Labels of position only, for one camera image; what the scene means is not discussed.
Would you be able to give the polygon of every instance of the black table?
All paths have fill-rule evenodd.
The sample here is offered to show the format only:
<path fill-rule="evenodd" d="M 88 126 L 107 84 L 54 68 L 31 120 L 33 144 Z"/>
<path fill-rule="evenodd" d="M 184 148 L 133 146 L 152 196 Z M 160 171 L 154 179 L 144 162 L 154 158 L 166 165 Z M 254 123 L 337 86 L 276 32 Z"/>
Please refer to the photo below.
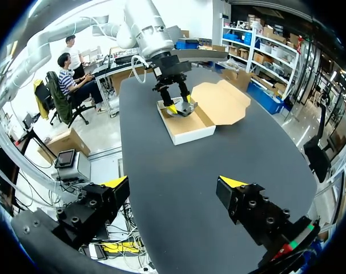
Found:
<path fill-rule="evenodd" d="M 215 72 L 194 68 L 186 83 L 192 90 L 219 80 Z M 160 274 L 253 271 L 265 248 L 230 220 L 216 197 L 217 178 L 260 184 L 296 221 L 307 214 L 316 192 L 305 159 L 254 100 L 233 126 L 219 126 L 213 136 L 174 146 L 157 111 L 161 98 L 152 91 L 155 83 L 152 74 L 145 84 L 130 78 L 120 91 L 123 166 L 136 224 L 153 263 Z M 170 94 L 179 96 L 177 85 Z"/>

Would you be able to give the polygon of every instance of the man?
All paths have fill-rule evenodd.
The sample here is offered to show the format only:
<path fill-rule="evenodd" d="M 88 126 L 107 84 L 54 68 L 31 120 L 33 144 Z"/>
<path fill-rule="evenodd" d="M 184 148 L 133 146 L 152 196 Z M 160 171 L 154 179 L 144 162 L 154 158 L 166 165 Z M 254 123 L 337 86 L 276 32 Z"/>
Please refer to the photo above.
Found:
<path fill-rule="evenodd" d="M 63 53 L 60 55 L 58 58 L 58 64 L 61 67 L 59 86 L 63 94 L 65 94 L 67 98 L 70 97 L 71 93 L 75 94 L 77 104 L 81 104 L 91 95 L 97 113 L 105 112 L 106 109 L 102 107 L 103 99 L 98 86 L 95 81 L 92 81 L 93 76 L 87 74 L 74 80 L 74 71 L 69 69 L 71 64 L 71 55 L 69 53 Z"/>
<path fill-rule="evenodd" d="M 75 35 L 69 36 L 65 39 L 66 48 L 62 50 L 61 53 L 69 53 L 71 56 L 71 64 L 69 66 L 70 70 L 74 70 L 73 79 L 81 78 L 85 75 L 83 68 L 83 57 L 79 50 L 73 47 L 75 43 Z"/>

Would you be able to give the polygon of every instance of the black pants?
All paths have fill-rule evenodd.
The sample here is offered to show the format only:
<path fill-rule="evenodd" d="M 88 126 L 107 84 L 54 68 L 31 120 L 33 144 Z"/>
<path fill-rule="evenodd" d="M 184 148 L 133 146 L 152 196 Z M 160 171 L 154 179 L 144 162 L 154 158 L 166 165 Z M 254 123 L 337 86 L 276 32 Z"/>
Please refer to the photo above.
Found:
<path fill-rule="evenodd" d="M 74 98 L 76 104 L 80 105 L 84 100 L 89 98 L 89 95 L 92 96 L 96 104 L 103 101 L 97 83 L 94 80 L 84 84 L 79 90 L 75 92 Z"/>
<path fill-rule="evenodd" d="M 75 70 L 74 70 L 74 75 L 73 75 L 73 79 L 79 79 L 81 77 L 83 77 L 85 74 L 84 72 L 84 68 L 83 68 L 83 64 L 81 64 L 79 67 L 77 67 Z"/>

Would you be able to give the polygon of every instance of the striped shirt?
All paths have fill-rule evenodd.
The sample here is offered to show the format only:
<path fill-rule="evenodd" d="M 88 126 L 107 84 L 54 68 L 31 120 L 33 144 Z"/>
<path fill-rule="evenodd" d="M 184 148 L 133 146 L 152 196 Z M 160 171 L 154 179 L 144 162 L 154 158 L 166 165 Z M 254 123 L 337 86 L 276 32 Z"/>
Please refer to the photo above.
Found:
<path fill-rule="evenodd" d="M 59 74 L 59 86 L 63 94 L 67 97 L 69 97 L 68 87 L 72 85 L 76 86 L 77 83 L 72 78 L 71 72 L 62 68 Z"/>

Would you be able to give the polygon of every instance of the open box lid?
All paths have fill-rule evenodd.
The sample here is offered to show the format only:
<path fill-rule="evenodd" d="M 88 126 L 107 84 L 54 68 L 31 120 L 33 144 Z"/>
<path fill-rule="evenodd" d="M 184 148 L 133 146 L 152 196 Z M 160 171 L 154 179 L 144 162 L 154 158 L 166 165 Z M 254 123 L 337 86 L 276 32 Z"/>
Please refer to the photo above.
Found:
<path fill-rule="evenodd" d="M 234 124 L 243 119 L 246 108 L 251 104 L 246 94 L 226 80 L 195 86 L 191 98 L 217 126 Z"/>

